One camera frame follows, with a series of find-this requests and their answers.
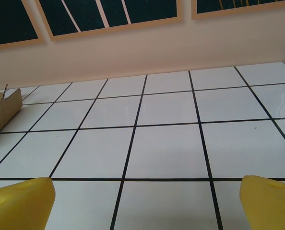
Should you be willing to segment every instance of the wall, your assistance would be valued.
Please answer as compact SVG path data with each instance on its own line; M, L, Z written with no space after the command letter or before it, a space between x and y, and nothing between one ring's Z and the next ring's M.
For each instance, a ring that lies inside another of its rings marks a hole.
M0 50L0 89L42 84L285 62L285 8Z

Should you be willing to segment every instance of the framed picture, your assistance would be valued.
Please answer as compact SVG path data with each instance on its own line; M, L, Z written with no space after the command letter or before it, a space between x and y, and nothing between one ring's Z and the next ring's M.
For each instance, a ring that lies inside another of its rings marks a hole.
M27 0L0 0L0 49L42 42Z
M182 0L35 0L52 41L183 21Z
M191 7L194 20L285 7L285 0L192 0Z

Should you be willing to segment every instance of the cardboard box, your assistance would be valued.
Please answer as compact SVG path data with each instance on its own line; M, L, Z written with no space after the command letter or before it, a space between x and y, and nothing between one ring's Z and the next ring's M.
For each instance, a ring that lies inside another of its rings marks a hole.
M5 98L6 90L7 87L4 93L0 92L0 130L22 107L21 90L17 89L12 95Z

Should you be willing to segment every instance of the yellow plastic part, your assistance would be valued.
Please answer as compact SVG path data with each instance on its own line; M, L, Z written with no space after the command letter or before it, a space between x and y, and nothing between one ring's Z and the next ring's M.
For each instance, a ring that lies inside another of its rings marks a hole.
M285 230L285 183L245 176L240 199L252 230Z
M44 230L54 200L50 178L0 188L0 230Z

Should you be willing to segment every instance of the white tile floor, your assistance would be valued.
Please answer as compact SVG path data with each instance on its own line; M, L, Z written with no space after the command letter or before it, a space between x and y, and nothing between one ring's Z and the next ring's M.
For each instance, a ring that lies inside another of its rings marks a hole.
M241 178L285 181L283 63L22 95L0 133L0 187L52 177L47 230L249 230Z

